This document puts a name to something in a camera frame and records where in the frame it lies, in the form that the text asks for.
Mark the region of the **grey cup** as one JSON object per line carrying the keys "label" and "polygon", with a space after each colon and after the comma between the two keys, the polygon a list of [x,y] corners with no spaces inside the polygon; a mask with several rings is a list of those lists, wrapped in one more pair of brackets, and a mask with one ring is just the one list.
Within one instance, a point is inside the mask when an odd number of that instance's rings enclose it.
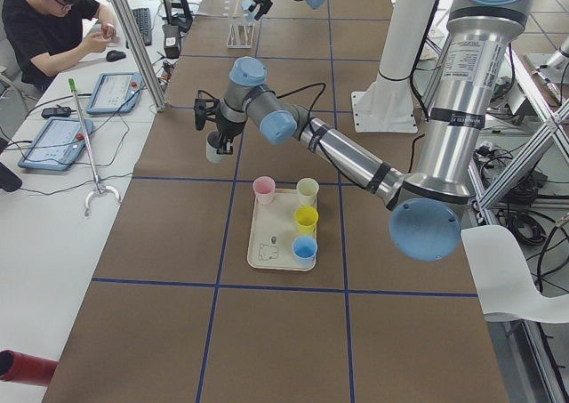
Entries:
{"label": "grey cup", "polygon": [[215,141],[214,139],[207,139],[206,140],[206,150],[205,150],[206,158],[209,162],[218,164],[222,161],[223,155],[216,153]]}

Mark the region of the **light blue cup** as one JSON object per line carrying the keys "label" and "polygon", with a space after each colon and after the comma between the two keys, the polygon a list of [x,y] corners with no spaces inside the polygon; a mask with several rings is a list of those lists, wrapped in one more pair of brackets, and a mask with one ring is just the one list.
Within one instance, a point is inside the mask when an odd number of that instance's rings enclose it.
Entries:
{"label": "light blue cup", "polygon": [[240,3],[242,17],[246,22],[252,22],[254,20],[255,7],[256,4],[252,0],[243,0]]}

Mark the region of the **white cream cup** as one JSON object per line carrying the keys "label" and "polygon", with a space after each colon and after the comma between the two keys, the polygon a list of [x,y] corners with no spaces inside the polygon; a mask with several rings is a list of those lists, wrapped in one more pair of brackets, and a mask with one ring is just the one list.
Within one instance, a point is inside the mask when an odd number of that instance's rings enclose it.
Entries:
{"label": "white cream cup", "polygon": [[318,182],[309,177],[300,179],[296,185],[297,197],[301,206],[313,206],[317,201]]}

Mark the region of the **cream plastic tray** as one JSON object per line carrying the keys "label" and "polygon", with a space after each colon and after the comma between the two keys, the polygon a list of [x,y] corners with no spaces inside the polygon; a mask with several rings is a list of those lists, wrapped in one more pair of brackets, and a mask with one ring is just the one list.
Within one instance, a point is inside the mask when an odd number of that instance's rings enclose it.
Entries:
{"label": "cream plastic tray", "polygon": [[294,213],[300,207],[295,189],[276,189],[273,201],[261,205],[254,201],[247,262],[265,270],[309,271],[316,263],[300,260],[293,252],[293,241],[300,235]]}

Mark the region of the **black box with label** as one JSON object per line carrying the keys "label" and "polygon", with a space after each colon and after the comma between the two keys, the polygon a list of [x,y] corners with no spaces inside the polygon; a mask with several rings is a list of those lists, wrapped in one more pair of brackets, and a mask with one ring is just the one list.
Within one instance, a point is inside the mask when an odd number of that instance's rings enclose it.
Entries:
{"label": "black box with label", "polygon": [[164,24],[164,54],[168,59],[178,59],[181,51],[180,30],[176,25]]}

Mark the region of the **black keyboard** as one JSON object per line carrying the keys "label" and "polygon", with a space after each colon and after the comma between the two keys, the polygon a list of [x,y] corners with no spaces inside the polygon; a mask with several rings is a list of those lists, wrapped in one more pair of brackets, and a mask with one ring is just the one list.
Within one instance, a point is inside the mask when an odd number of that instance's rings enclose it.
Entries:
{"label": "black keyboard", "polygon": [[132,16],[146,46],[152,45],[152,17],[149,8],[132,9]]}

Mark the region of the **blue teach pendant far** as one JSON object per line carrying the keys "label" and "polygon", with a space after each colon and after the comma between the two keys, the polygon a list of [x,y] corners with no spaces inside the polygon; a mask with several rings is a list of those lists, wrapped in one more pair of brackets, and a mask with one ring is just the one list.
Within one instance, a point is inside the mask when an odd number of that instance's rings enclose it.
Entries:
{"label": "blue teach pendant far", "polygon": [[102,73],[92,90],[86,112],[90,115],[128,113],[136,105],[142,86],[138,72]]}

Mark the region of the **blue teach pendant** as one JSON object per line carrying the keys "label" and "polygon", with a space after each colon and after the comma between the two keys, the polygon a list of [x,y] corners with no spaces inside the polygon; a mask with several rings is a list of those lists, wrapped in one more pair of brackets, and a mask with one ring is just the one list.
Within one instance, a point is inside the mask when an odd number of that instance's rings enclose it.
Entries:
{"label": "blue teach pendant", "polygon": [[136,105],[142,86],[138,72],[102,73],[92,90],[86,112],[90,115],[128,113]]}
{"label": "blue teach pendant", "polygon": [[77,118],[50,117],[22,154],[18,166],[65,171],[75,163],[84,146],[84,131]]}

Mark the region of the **black computer mouse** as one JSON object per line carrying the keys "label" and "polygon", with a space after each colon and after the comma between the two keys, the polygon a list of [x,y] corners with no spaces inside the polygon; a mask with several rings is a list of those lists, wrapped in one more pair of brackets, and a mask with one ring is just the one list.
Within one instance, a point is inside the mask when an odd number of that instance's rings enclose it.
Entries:
{"label": "black computer mouse", "polygon": [[126,58],[126,53],[118,50],[110,50],[106,54],[107,62],[115,62]]}

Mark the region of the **blue teach pendant near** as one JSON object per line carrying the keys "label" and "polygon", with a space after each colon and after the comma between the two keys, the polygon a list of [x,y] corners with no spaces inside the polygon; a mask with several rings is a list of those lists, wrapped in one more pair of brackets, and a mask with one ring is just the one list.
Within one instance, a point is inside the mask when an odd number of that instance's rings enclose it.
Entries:
{"label": "blue teach pendant near", "polygon": [[84,131],[77,118],[50,117],[22,154],[18,166],[65,171],[75,163],[84,146]]}

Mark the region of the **silver reacher grabber tool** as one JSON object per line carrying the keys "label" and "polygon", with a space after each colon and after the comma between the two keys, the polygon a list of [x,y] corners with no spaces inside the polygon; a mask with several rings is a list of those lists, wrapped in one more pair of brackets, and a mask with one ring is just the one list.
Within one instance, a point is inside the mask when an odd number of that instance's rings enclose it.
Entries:
{"label": "silver reacher grabber tool", "polygon": [[84,146],[85,146],[85,149],[87,151],[89,164],[90,164],[90,167],[92,170],[92,179],[93,179],[93,182],[95,185],[94,189],[88,193],[88,195],[86,196],[85,201],[84,201],[84,215],[89,216],[91,214],[91,202],[96,197],[102,197],[105,194],[113,194],[116,198],[116,201],[118,203],[121,203],[121,195],[120,195],[117,188],[115,188],[113,186],[105,185],[102,182],[102,180],[98,174],[96,162],[95,162],[94,155],[92,152],[92,144],[90,141],[90,132],[87,130],[86,121],[84,119],[84,113],[82,111],[82,107],[81,107],[80,100],[78,97],[78,92],[76,89],[75,80],[73,78],[69,78],[68,79],[68,85],[69,85],[69,89],[72,93],[72,96],[73,96],[75,104],[76,104],[76,113],[77,113],[78,120],[79,120],[79,123],[81,126],[82,135],[84,136]]}

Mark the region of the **black handheld device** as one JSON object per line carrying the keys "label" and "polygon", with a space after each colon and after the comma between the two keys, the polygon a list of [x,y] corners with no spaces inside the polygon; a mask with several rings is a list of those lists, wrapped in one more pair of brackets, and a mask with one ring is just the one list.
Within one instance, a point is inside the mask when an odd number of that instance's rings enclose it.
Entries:
{"label": "black handheld device", "polygon": [[71,107],[50,107],[42,110],[41,117],[44,119],[51,117],[70,117],[72,112],[73,110]]}

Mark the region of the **red cylinder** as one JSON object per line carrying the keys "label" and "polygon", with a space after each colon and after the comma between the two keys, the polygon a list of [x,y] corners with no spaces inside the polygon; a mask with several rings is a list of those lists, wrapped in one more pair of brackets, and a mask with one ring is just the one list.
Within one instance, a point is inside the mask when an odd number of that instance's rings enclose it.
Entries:
{"label": "red cylinder", "polygon": [[1,351],[1,380],[47,387],[58,362],[25,353]]}

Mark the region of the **white chair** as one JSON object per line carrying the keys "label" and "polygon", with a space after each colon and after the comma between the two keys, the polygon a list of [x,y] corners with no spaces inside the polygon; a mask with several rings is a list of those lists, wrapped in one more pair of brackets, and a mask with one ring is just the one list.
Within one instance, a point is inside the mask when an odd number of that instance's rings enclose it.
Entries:
{"label": "white chair", "polygon": [[463,230],[461,237],[486,321],[568,322],[568,296],[547,297],[537,290],[509,230],[484,225]]}

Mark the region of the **aluminium frame post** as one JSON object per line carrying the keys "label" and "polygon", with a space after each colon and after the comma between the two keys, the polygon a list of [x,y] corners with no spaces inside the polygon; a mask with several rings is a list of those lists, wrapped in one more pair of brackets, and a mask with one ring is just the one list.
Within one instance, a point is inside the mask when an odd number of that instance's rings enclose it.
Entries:
{"label": "aluminium frame post", "polygon": [[131,7],[127,0],[110,0],[110,2],[113,4],[116,16],[124,31],[126,41],[130,46],[131,54],[143,77],[156,111],[163,112],[166,107],[164,91],[158,83],[146,46],[143,43],[138,25],[133,17]]}

